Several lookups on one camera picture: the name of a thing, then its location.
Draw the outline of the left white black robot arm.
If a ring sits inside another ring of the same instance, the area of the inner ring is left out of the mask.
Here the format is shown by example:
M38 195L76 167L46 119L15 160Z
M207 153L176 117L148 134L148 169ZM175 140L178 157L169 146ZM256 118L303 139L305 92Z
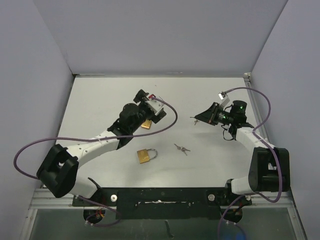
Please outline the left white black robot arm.
M118 119L96 137L83 144L54 145L36 175L56 198L73 194L82 196L88 204L95 206L100 203L102 193L93 177L77 175L79 168L107 152L127 145L145 121L157 123L165 116L164 104L156 100L155 95L141 89L133 102L123 107Z

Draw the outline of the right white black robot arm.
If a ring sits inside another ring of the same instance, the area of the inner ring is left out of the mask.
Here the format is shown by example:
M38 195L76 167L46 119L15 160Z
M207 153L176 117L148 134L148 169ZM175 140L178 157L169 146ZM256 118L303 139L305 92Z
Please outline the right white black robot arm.
M241 143L251 154L247 176L232 179L230 187L222 192L223 200L235 204L244 194L260 192L287 192L290 189L290 155L286 148L270 144L254 134L254 126L247 122L247 103L234 100L230 111L214 102L209 109L194 118L212 126L228 126L231 139Z

